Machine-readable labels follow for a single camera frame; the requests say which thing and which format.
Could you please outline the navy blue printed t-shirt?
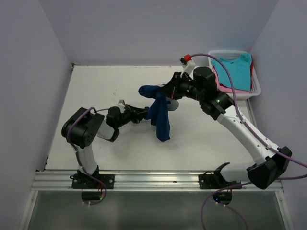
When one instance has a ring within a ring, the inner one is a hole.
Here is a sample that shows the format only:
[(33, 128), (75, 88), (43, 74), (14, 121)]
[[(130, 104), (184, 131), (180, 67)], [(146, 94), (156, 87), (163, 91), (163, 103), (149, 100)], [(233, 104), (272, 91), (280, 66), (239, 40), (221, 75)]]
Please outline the navy blue printed t-shirt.
[(146, 98), (155, 99), (149, 107), (145, 120), (150, 120), (152, 126), (156, 126), (156, 136), (161, 142), (170, 140), (170, 123), (168, 112), (178, 109), (177, 100), (166, 97), (160, 92), (160, 85), (143, 85), (138, 89), (138, 93)]

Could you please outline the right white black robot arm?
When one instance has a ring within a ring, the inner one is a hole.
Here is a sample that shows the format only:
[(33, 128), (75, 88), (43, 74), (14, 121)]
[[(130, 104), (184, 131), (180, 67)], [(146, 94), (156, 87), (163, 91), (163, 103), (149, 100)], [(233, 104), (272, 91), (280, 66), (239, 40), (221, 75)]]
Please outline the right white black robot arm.
[(196, 67), (193, 77), (175, 72), (160, 92), (170, 99), (188, 97), (198, 101), (202, 111), (228, 129), (251, 155), (251, 163), (226, 162), (205, 177), (217, 187), (225, 188), (235, 181), (250, 181), (257, 188), (266, 189), (286, 171), (292, 152), (271, 142), (236, 110), (234, 100), (217, 90), (215, 74), (209, 67)]

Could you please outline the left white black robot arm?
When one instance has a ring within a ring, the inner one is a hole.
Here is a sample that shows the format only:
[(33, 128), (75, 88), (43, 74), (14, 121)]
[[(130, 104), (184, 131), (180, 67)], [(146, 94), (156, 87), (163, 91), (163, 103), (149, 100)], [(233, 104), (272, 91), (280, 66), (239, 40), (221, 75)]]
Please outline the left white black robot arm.
[(95, 172), (98, 164), (94, 159), (92, 142), (99, 137), (114, 142), (119, 129), (129, 122), (139, 123), (149, 110), (148, 107), (138, 108), (131, 105), (116, 105), (107, 109), (107, 115), (99, 113), (94, 108), (81, 107), (62, 127), (61, 134), (75, 151), (79, 171), (83, 174), (83, 183), (89, 188), (95, 188), (100, 177)]

